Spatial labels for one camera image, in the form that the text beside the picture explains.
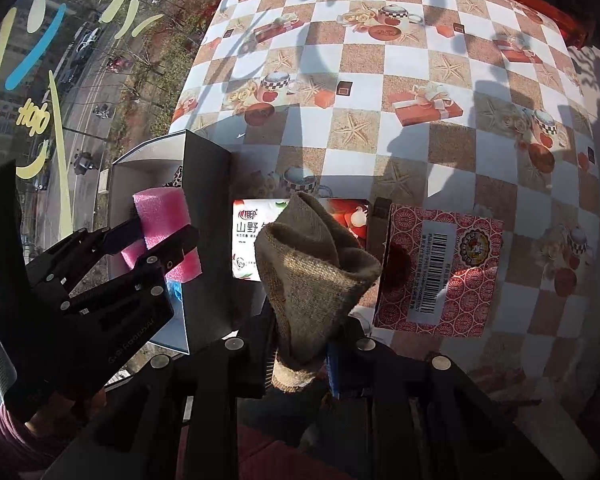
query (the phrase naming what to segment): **silver bolt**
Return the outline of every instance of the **silver bolt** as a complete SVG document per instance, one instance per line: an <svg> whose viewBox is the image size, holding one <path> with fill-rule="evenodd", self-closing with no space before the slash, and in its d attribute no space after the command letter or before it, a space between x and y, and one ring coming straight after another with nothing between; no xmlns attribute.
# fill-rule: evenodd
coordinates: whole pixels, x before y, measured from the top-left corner
<svg viewBox="0 0 600 480"><path fill-rule="evenodd" d="M244 346L244 341L239 337L230 337L224 342L224 347L227 350L239 350Z"/></svg>
<svg viewBox="0 0 600 480"><path fill-rule="evenodd" d="M437 355L431 360L432 366L436 370L449 370L451 368L451 360L443 355Z"/></svg>
<svg viewBox="0 0 600 480"><path fill-rule="evenodd" d="M369 339L368 337L361 337L356 341L356 348L358 348L358 350L362 350L363 352L373 350L375 347L376 342L373 339Z"/></svg>
<svg viewBox="0 0 600 480"><path fill-rule="evenodd" d="M159 355L155 355L151 358L151 366L153 368L164 368L166 365L169 364L169 356L165 355L165 354L159 354Z"/></svg>

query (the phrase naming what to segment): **barcode label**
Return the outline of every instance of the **barcode label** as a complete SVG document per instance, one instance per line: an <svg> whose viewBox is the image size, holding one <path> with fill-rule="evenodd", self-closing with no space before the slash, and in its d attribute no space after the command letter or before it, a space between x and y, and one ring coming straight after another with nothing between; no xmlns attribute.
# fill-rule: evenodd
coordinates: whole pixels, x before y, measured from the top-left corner
<svg viewBox="0 0 600 480"><path fill-rule="evenodd" d="M456 247L456 229L455 224L422 222L418 264L407 316L409 321L427 324L440 322Z"/></svg>

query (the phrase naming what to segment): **pink foam block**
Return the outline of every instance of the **pink foam block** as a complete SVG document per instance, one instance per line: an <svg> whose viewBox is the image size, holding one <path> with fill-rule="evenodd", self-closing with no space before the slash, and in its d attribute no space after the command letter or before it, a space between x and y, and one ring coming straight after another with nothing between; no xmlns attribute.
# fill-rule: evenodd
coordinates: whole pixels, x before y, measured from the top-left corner
<svg viewBox="0 0 600 480"><path fill-rule="evenodd" d="M136 211L142 224L147 248L172 235L191 223L187 201L181 187L154 187L134 195ZM166 277L174 282L185 283L202 272L198 250L185 254L181 264L171 269Z"/></svg>
<svg viewBox="0 0 600 480"><path fill-rule="evenodd" d="M146 252L146 245L142 239L136 240L129 247L125 247L120 251L129 269L133 269L136 266L138 256L144 252Z"/></svg>

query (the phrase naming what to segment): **burlap bag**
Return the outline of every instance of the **burlap bag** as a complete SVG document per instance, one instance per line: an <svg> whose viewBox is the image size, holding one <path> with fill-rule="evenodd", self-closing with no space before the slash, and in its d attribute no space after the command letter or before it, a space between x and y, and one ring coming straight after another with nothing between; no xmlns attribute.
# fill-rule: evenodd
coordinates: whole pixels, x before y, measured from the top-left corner
<svg viewBox="0 0 600 480"><path fill-rule="evenodd" d="M278 321L273 384L307 386L328 338L380 275L381 266L320 203L295 193L255 242L258 273Z"/></svg>

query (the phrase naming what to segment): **table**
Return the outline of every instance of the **table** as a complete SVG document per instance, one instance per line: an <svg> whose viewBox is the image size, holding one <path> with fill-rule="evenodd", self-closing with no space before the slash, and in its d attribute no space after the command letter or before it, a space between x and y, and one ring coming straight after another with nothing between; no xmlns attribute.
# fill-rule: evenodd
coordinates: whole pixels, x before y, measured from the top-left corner
<svg viewBox="0 0 600 480"><path fill-rule="evenodd" d="M222 0L170 131L234 154L236 198L391 198L504 222L480 338L391 326L496 398L559 394L598 243L598 165L560 30L514 0ZM357 311L372 319L373 301Z"/></svg>

